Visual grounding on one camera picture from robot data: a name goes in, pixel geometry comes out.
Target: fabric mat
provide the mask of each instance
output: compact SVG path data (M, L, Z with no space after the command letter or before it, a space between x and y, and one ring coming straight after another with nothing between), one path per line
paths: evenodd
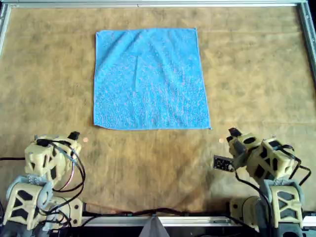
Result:
M196 29L97 32L94 124L210 128Z

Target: microfiber cloth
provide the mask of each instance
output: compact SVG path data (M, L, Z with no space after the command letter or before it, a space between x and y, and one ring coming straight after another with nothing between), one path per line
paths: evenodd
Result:
M196 29L96 33L94 124L211 128Z

